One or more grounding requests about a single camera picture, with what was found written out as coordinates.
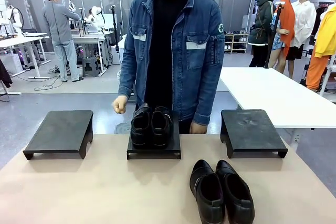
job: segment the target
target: gray jacket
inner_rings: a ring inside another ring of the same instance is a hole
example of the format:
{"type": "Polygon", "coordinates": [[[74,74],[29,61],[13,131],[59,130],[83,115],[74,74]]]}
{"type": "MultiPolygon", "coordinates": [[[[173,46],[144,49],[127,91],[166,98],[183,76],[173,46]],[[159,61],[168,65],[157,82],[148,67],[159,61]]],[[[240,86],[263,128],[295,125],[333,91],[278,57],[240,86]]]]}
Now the gray jacket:
{"type": "Polygon", "coordinates": [[[64,5],[47,2],[42,8],[42,15],[47,27],[47,33],[52,41],[66,42],[72,40],[69,18],[78,21],[79,15],[71,12],[64,5]]]}

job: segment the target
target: black shoe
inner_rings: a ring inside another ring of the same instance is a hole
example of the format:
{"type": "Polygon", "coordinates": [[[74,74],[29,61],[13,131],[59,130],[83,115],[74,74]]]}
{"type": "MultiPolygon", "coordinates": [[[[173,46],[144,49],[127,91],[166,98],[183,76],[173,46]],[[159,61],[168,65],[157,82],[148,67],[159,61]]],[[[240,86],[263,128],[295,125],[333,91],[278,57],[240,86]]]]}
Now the black shoe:
{"type": "Polygon", "coordinates": [[[72,82],[77,82],[77,81],[82,81],[82,80],[84,80],[84,78],[83,77],[79,77],[78,80],[72,81],[72,82]]]}
{"type": "Polygon", "coordinates": [[[202,224],[222,224],[225,216],[223,191],[218,176],[202,159],[193,168],[190,190],[196,198],[202,224]]]}
{"type": "Polygon", "coordinates": [[[150,139],[152,109],[147,103],[142,104],[133,115],[131,122],[131,139],[133,145],[142,146],[150,139]]]}
{"type": "Polygon", "coordinates": [[[167,146],[173,132],[173,114],[165,107],[157,107],[152,115],[153,145],[167,146]]]}
{"type": "Polygon", "coordinates": [[[255,211],[247,184],[224,160],[218,162],[216,174],[219,176],[223,189],[224,203],[230,224],[252,224],[255,211]]]}

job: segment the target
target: black t-shirt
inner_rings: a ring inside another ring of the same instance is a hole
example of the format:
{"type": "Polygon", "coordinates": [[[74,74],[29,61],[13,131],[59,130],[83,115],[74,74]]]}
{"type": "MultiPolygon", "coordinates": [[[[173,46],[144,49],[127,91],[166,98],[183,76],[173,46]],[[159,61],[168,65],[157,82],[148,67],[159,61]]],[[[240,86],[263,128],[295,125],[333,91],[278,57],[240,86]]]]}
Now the black t-shirt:
{"type": "Polygon", "coordinates": [[[173,106],[172,32],[188,0],[153,0],[154,23],[149,66],[147,71],[145,102],[152,108],[173,106]]]}

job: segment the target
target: hand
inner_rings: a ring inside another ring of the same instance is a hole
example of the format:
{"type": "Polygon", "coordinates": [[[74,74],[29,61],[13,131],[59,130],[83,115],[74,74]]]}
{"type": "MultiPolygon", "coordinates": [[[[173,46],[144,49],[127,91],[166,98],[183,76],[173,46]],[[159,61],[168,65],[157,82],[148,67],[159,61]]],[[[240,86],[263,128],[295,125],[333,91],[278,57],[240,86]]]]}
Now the hand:
{"type": "Polygon", "coordinates": [[[127,101],[128,98],[125,95],[118,96],[112,104],[114,111],[118,114],[125,113],[127,101]]]}
{"type": "Polygon", "coordinates": [[[199,125],[194,122],[192,122],[190,125],[190,134],[206,134],[207,130],[208,130],[207,125],[199,125]]]}
{"type": "Polygon", "coordinates": [[[289,35],[289,30],[287,30],[287,29],[280,29],[279,33],[280,34],[284,34],[284,35],[289,35]]]}

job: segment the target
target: black platform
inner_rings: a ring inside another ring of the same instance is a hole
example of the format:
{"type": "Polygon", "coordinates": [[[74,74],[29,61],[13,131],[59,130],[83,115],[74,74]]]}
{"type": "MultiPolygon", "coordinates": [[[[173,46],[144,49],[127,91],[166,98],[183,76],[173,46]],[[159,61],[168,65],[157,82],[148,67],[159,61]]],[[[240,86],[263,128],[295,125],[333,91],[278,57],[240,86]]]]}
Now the black platform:
{"type": "Polygon", "coordinates": [[[284,158],[288,149],[264,110],[223,110],[220,139],[227,156],[234,152],[278,152],[284,158]]]}
{"type": "Polygon", "coordinates": [[[86,156],[86,146],[92,143],[90,110],[50,111],[23,151],[30,160],[35,153],[79,153],[86,156]]]}
{"type": "Polygon", "coordinates": [[[151,146],[144,146],[142,148],[135,148],[133,146],[131,135],[127,147],[127,159],[181,159],[180,146],[180,132],[179,132],[179,117],[175,114],[173,116],[173,134],[169,144],[165,149],[154,148],[151,146]]]}

